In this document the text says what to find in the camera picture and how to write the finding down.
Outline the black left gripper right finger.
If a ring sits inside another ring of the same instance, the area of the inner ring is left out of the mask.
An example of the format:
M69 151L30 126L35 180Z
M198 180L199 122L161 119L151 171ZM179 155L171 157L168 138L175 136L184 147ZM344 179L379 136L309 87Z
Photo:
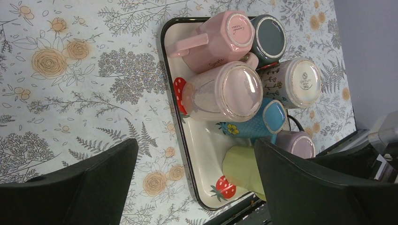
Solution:
M379 152L372 145L304 159L258 139L254 153L275 225L398 222L398 185L375 178Z

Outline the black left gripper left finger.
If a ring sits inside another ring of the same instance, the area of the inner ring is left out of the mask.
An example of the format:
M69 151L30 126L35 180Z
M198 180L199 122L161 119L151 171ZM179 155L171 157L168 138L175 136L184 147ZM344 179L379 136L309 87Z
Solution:
M117 225L138 158L127 139L63 169L0 186L3 225Z

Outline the green octagonal mug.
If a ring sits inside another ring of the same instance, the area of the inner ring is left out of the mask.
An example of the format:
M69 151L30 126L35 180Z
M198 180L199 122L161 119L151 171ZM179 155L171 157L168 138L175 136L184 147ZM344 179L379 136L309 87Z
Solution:
M254 147L232 146L222 162L222 172L232 185L247 189L266 201Z

